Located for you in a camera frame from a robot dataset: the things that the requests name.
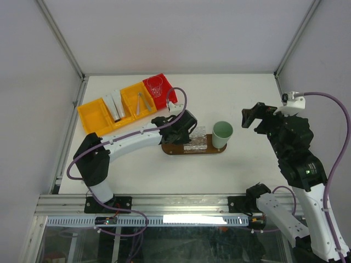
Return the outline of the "clear plastic cup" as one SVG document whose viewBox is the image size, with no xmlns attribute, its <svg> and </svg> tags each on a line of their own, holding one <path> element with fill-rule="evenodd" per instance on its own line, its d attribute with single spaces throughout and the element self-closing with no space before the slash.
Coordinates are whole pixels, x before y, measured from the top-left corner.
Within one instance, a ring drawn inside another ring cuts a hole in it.
<svg viewBox="0 0 351 263">
<path fill-rule="evenodd" d="M 146 80 L 146 84 L 150 88 L 151 94 L 155 98 L 158 98 L 162 95 L 163 80 L 160 76 L 153 76 L 153 77 L 148 78 Z"/>
</svg>

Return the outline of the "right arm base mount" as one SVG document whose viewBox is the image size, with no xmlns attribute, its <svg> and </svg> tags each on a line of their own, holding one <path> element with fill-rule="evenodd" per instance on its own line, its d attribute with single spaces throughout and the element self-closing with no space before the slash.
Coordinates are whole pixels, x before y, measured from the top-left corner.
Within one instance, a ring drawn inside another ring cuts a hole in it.
<svg viewBox="0 0 351 263">
<path fill-rule="evenodd" d="M 248 216 L 260 213 L 256 201 L 265 193 L 271 193 L 271 190 L 265 184 L 258 183 L 248 188 L 244 196 L 229 196 L 227 198 L 229 213 L 242 213 Z"/>
</svg>

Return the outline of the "clear compartment organizer box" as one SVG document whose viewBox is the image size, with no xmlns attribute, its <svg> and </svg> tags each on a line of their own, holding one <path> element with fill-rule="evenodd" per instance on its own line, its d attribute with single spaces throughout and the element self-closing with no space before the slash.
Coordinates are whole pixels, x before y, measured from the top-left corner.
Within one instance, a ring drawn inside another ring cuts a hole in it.
<svg viewBox="0 0 351 263">
<path fill-rule="evenodd" d="M 185 153 L 202 153 L 207 150 L 206 128 L 203 126 L 196 127 L 189 136 L 190 142 L 184 144 Z"/>
</svg>

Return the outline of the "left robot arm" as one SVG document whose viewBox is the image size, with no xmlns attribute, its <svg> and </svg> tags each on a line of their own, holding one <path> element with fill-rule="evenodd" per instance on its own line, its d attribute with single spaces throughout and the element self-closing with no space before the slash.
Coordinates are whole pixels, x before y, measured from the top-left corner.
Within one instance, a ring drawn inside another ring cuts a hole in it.
<svg viewBox="0 0 351 263">
<path fill-rule="evenodd" d="M 103 213 L 111 212 L 115 206 L 114 194 L 107 183 L 110 163 L 117 158 L 141 148 L 190 142 L 190 134 L 197 119 L 185 110 L 179 115 L 156 117 L 151 122 L 129 134 L 99 137 L 88 134 L 68 167 L 75 165 L 84 184 L 96 198 L 96 207 Z"/>
</svg>

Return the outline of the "pale green cup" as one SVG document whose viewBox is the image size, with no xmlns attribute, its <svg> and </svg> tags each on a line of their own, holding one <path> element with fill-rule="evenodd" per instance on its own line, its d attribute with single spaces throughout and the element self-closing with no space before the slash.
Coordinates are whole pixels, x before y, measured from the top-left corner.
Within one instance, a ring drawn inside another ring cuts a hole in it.
<svg viewBox="0 0 351 263">
<path fill-rule="evenodd" d="M 226 121 L 219 121 L 212 129 L 212 145 L 214 148 L 223 148 L 233 134 L 233 127 Z"/>
</svg>

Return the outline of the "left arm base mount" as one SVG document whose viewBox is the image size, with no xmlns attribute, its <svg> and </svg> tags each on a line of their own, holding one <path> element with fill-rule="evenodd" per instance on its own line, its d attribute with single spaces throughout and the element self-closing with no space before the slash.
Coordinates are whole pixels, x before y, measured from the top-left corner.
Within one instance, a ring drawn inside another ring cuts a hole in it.
<svg viewBox="0 0 351 263">
<path fill-rule="evenodd" d="M 84 213 L 85 214 L 130 214 L 132 208 L 131 196 L 116 196 L 104 203 L 109 208 L 100 205 L 91 193 L 86 194 Z"/>
</svg>

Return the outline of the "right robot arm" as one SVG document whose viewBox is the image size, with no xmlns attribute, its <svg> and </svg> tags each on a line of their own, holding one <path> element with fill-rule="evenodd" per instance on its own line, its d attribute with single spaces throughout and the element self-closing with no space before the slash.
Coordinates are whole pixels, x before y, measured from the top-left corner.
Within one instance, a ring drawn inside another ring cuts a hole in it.
<svg viewBox="0 0 351 263">
<path fill-rule="evenodd" d="M 243 128 L 255 119 L 254 129 L 266 135 L 278 159 L 278 166 L 303 210 L 306 224 L 300 223 L 275 199 L 264 184 L 246 191 L 245 205 L 251 212 L 265 213 L 289 241 L 298 262 L 350 262 L 350 248 L 337 229 L 324 197 L 327 177 L 321 161 L 310 151 L 314 137 L 306 118 L 275 113 L 276 107 L 262 102 L 242 110 Z"/>
</svg>

